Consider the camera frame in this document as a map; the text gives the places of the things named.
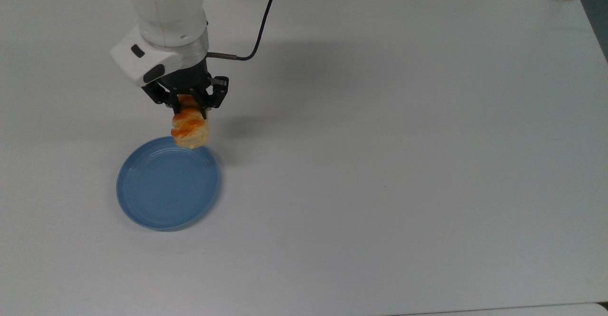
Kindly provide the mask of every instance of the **white table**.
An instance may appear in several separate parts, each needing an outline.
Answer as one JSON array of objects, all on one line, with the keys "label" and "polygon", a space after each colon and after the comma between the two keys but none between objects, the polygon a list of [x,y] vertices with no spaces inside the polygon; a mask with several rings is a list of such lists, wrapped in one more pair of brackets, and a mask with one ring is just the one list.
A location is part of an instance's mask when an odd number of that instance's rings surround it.
[{"label": "white table", "polygon": [[[249,53],[265,3],[206,0],[211,50]],[[210,60],[221,193],[177,232],[115,197],[171,117],[108,54],[129,0],[0,21],[3,315],[608,300],[608,67],[579,0],[275,0],[254,60]]]}]

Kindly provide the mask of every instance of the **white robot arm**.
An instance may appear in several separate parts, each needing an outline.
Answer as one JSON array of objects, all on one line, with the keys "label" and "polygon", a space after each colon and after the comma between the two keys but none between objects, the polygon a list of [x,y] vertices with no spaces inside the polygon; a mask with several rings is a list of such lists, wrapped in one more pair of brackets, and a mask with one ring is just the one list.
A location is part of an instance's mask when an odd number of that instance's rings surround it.
[{"label": "white robot arm", "polygon": [[[178,113],[177,95],[192,95],[206,117],[207,108],[221,104],[228,91],[228,78],[212,78],[207,71],[209,40],[202,2],[131,0],[137,25],[110,53],[154,102],[165,103]],[[212,95],[206,93],[210,85]]]}]

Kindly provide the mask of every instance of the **bread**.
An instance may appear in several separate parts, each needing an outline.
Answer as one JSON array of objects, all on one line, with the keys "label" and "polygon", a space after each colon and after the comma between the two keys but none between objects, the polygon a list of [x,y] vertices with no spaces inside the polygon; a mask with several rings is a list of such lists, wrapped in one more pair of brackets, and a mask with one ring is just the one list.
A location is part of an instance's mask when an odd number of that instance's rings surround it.
[{"label": "bread", "polygon": [[181,110],[185,108],[198,108],[198,104],[192,95],[178,95],[178,100],[180,101]]},{"label": "bread", "polygon": [[173,116],[173,127],[180,128],[186,121],[202,120],[202,114],[198,108],[185,108],[179,114]]},{"label": "bread", "polygon": [[190,95],[180,95],[181,112],[174,115],[171,136],[176,145],[195,149],[207,143],[209,123],[202,118],[196,101]]}]

